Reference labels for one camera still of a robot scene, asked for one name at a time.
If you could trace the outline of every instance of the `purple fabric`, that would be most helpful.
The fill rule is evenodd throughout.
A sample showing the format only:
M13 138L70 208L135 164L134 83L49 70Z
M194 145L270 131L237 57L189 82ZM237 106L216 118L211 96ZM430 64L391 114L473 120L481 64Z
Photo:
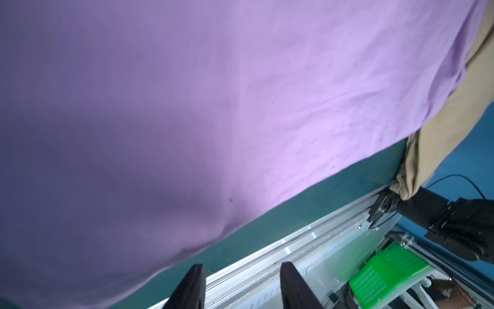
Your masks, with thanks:
M108 306L405 138L485 2L2 1L0 296Z

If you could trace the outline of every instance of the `green mesh tray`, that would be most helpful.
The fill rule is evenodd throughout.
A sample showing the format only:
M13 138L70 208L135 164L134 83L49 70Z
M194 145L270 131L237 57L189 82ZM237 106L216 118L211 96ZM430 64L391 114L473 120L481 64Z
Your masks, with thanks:
M367 262L350 280L350 287L362 309L371 309L379 302L385 306L432 270L413 253L391 244Z

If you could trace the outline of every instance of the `metal frame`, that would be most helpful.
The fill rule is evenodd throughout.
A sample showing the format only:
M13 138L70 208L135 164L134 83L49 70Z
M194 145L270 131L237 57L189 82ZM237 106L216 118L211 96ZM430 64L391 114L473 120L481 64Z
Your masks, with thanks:
M255 300L249 309L268 302L279 291L282 262L291 261L300 273L307 273L366 232L370 225L367 222L369 208L385 187L387 185L207 277L205 308L236 307L240 302L245 303L246 298ZM166 301L149 309L160 309Z

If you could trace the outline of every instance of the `beige fabric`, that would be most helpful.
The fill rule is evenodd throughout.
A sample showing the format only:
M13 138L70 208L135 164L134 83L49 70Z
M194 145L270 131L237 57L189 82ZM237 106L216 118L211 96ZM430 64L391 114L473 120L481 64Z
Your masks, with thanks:
M391 190L403 200L414 196L440 163L461 143L494 99L494 0L467 56L467 74L444 107L410 135L404 161Z

